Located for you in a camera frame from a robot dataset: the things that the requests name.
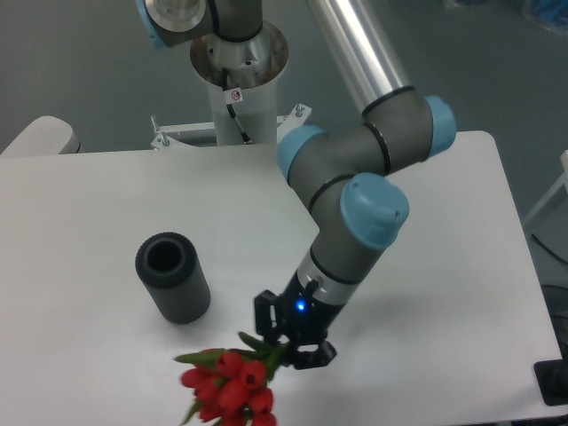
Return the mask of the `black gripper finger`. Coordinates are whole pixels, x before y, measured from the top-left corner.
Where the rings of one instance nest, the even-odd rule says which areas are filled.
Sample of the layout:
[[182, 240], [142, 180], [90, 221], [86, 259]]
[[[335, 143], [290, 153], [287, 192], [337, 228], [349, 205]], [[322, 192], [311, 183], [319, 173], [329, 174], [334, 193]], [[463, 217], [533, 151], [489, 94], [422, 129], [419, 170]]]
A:
[[264, 290], [254, 299], [255, 328], [265, 343], [277, 344], [282, 336], [280, 298], [270, 290]]
[[328, 366], [336, 357], [336, 348], [324, 340], [314, 351], [301, 351], [297, 345], [286, 350], [286, 366], [296, 370], [306, 370]]

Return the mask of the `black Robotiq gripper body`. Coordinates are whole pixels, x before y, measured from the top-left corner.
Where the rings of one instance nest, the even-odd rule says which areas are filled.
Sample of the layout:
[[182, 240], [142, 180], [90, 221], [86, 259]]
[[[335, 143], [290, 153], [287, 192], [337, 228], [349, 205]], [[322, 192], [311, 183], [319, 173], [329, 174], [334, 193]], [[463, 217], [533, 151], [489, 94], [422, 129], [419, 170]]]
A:
[[318, 345], [327, 338], [327, 331], [345, 304], [328, 304], [315, 298], [297, 276], [277, 296], [274, 306], [276, 337], [286, 337], [297, 346]]

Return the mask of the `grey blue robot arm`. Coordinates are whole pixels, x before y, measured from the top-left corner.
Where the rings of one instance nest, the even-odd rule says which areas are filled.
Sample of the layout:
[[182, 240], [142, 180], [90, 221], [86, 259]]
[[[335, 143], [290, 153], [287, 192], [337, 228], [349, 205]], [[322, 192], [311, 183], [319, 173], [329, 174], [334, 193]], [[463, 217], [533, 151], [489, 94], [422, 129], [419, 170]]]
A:
[[309, 2], [362, 116], [341, 137], [307, 124], [301, 108], [278, 122], [275, 83], [288, 44], [261, 2], [140, 1], [137, 8], [155, 45], [190, 44], [217, 143], [276, 145], [283, 177], [319, 228], [286, 289], [256, 297], [256, 336], [246, 344], [270, 369], [326, 366], [335, 357], [329, 326], [409, 214], [388, 176], [452, 145], [451, 108], [416, 92], [365, 1]]

